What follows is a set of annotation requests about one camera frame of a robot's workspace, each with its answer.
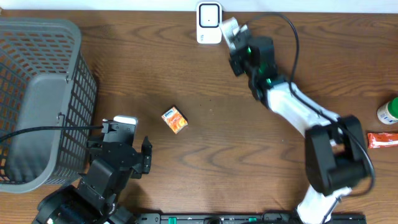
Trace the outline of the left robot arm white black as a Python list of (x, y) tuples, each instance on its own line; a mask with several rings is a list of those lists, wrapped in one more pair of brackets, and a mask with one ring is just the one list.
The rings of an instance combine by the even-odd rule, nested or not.
[(38, 205), (35, 224), (47, 223), (138, 223), (140, 216), (119, 205), (119, 196), (130, 179), (148, 174), (152, 144), (143, 140), (141, 151), (132, 144), (137, 118), (115, 116), (104, 120), (99, 136), (86, 144), (90, 152), (88, 172), (77, 186), (63, 186)]

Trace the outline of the white green medicine box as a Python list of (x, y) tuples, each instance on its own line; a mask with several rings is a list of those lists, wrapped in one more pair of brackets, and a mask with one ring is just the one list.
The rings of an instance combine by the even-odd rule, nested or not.
[(223, 38), (230, 51), (236, 50), (234, 42), (234, 37), (240, 30), (238, 22), (235, 17), (227, 19), (219, 24)]

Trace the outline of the orange tissue pack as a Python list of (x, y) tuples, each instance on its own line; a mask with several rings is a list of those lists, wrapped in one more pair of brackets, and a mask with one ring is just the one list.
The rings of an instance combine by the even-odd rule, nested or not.
[(184, 127), (188, 125), (187, 119), (176, 106), (168, 109), (162, 115), (162, 119), (167, 124), (167, 126), (174, 132), (174, 134), (178, 134)]

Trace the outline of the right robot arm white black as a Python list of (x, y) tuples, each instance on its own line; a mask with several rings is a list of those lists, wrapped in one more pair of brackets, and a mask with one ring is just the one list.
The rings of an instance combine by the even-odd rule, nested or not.
[(335, 207), (375, 170), (355, 116), (324, 109), (304, 95), (292, 78), (279, 73), (270, 37), (255, 37), (247, 26), (223, 28), (229, 63), (235, 75), (246, 74), (256, 100), (287, 120), (305, 140), (305, 171), (309, 188), (292, 213), (262, 217), (260, 223), (331, 223)]

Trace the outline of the green lid white jar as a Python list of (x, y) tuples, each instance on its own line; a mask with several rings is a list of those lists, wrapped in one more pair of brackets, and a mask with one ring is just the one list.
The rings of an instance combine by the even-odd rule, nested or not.
[(383, 124), (395, 124), (398, 120), (397, 114), (398, 98), (388, 101), (377, 110), (377, 118)]

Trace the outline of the orange chocolate bar wrapper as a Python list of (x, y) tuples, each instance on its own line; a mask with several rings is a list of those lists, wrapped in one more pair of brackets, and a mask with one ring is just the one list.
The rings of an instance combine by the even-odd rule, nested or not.
[(397, 133), (368, 133), (368, 142), (370, 149), (380, 147), (394, 147), (398, 145)]

